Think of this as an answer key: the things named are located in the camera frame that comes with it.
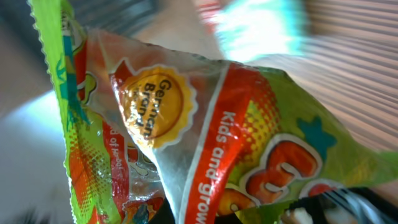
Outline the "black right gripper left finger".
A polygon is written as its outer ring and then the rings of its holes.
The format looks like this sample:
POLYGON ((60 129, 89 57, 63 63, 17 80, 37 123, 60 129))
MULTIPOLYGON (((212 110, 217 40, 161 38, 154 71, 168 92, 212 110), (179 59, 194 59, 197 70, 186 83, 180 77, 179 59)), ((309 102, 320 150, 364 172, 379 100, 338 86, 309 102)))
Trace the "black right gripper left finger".
POLYGON ((175 224, 174 215, 167 199, 164 200, 149 224, 175 224))

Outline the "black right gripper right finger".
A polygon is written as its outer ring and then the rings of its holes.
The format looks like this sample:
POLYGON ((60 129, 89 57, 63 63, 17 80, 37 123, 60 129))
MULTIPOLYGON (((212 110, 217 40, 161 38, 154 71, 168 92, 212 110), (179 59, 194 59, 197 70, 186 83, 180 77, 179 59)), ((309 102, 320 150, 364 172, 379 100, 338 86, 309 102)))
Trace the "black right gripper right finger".
POLYGON ((369 188, 338 189, 294 202, 279 222, 397 224, 397 206, 369 188))

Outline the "mint wet wipes pack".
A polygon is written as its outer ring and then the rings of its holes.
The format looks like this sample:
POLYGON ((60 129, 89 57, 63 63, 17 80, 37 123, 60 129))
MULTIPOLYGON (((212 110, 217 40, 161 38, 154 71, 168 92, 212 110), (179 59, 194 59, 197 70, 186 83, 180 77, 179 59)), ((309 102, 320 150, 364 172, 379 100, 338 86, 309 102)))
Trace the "mint wet wipes pack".
POLYGON ((214 34, 225 58, 246 63, 301 55, 308 24, 303 1, 238 0, 221 10, 214 34))

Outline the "Haribo gummy bag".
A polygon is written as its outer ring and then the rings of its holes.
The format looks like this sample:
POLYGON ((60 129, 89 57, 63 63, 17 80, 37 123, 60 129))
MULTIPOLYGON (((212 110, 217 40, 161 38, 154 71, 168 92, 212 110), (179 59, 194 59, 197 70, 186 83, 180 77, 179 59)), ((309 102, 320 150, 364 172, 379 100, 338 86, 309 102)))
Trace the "Haribo gummy bag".
POLYGON ((287 73, 84 30, 67 1, 31 1, 57 95, 75 223, 176 223, 397 178, 287 73))

